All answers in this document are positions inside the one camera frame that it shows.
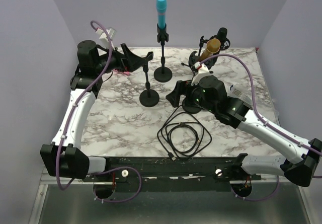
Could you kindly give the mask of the blue microphone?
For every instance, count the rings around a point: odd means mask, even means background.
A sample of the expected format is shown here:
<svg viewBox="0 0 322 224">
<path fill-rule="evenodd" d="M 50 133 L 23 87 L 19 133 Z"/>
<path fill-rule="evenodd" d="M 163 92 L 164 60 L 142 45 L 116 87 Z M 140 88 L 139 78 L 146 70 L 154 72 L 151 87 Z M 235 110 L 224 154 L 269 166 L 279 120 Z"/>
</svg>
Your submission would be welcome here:
<svg viewBox="0 0 322 224">
<path fill-rule="evenodd" d="M 156 0 L 157 24 L 160 29 L 166 26 L 167 0 Z"/>
</svg>

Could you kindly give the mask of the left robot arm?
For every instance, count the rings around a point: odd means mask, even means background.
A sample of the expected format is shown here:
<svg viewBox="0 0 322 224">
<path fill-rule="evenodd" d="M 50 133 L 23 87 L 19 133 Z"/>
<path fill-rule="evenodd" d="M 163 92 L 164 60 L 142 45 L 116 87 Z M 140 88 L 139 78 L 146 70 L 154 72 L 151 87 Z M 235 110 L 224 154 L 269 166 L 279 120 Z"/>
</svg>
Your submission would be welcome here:
<svg viewBox="0 0 322 224">
<path fill-rule="evenodd" d="M 84 179 L 93 174 L 107 181 L 112 170 L 105 157 L 87 156 L 81 151 L 85 123 L 103 84 L 102 76 L 116 69 L 133 72 L 153 59 L 153 52 L 140 57 L 121 44 L 122 51 L 105 49 L 95 41 L 85 40 L 77 45 L 78 65 L 70 80 L 70 100 L 63 122 L 50 144 L 41 147 L 40 155 L 52 177 Z"/>
</svg>

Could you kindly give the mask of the gold microphone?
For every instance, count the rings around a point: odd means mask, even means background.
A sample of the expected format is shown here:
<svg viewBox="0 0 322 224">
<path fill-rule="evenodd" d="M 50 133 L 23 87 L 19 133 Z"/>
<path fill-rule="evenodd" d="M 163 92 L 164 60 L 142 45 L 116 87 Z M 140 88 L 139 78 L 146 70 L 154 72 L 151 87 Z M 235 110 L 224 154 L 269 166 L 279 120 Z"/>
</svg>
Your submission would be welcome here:
<svg viewBox="0 0 322 224">
<path fill-rule="evenodd" d="M 210 39 L 206 43 L 206 48 L 198 60 L 199 61 L 205 60 L 206 58 L 212 56 L 214 53 L 217 53 L 219 49 L 220 49 L 220 41 L 216 38 Z"/>
</svg>

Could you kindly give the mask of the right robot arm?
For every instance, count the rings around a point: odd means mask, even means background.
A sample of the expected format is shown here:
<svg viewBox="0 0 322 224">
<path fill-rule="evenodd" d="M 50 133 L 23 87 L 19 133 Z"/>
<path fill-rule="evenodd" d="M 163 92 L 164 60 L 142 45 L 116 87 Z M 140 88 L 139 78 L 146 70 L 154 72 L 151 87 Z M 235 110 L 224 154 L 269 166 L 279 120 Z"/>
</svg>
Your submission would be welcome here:
<svg viewBox="0 0 322 224">
<path fill-rule="evenodd" d="M 251 105 L 228 96 L 224 83 L 213 75 L 203 77 L 196 85 L 191 81 L 177 81 L 166 99 L 173 107 L 178 107 L 182 95 L 193 106 L 212 113 L 219 122 L 251 134 L 279 152 L 278 156 L 241 155 L 241 160 L 231 167 L 236 179 L 269 174 L 284 176 L 298 186 L 310 185 L 321 155 L 319 139 L 295 137 L 257 115 Z"/>
</svg>

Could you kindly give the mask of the short black mic stand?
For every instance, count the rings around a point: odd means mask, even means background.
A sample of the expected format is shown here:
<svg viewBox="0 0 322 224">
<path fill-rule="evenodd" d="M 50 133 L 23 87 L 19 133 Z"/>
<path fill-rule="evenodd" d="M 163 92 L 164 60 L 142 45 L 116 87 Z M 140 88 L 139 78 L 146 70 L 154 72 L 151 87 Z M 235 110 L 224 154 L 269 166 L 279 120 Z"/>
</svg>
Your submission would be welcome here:
<svg viewBox="0 0 322 224">
<path fill-rule="evenodd" d="M 145 73 L 146 89 L 143 92 L 141 92 L 139 96 L 139 101 L 141 105 L 143 105 L 144 107 L 154 107 L 159 102 L 159 94 L 155 90 L 151 89 L 149 78 L 148 78 L 148 71 L 149 71 L 148 62 L 153 59 L 153 52 L 152 51 L 148 52 L 144 59 L 145 59 L 145 63 L 143 65 L 143 72 Z"/>
</svg>

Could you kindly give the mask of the pink microphone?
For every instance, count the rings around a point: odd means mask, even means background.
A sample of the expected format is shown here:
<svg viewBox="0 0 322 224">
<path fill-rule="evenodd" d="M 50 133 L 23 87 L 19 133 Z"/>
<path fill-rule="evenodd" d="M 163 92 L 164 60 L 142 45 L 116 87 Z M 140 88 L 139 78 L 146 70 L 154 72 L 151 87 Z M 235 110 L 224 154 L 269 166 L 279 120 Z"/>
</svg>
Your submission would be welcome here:
<svg viewBox="0 0 322 224">
<path fill-rule="evenodd" d="M 113 70 L 114 73 L 118 73 L 118 74 L 123 74 L 123 75 L 126 75 L 126 76 L 129 76 L 130 75 L 130 72 L 128 71 L 118 71 L 118 70 Z"/>
</svg>

